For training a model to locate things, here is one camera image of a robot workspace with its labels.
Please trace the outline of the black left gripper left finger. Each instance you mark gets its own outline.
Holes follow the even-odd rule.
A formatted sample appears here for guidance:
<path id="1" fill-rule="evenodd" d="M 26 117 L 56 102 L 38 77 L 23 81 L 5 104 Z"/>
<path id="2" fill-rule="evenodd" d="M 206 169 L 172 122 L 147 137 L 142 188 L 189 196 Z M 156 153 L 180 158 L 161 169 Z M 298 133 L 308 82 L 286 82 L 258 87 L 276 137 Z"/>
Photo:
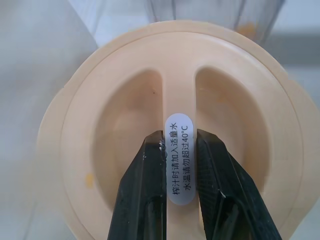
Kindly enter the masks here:
<path id="1" fill-rule="evenodd" d="M 163 131 L 148 135 L 120 180 L 110 240 L 167 238 L 167 178 Z"/>

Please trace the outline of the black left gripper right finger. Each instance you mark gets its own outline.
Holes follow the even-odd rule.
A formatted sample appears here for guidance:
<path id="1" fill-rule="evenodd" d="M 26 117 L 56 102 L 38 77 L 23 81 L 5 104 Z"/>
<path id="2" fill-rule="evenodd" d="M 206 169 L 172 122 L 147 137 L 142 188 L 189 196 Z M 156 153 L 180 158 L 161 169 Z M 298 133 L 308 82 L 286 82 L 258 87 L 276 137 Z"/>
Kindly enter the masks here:
<path id="1" fill-rule="evenodd" d="M 197 191 L 208 240 L 280 240 L 251 176 L 215 134 L 197 130 Z"/>

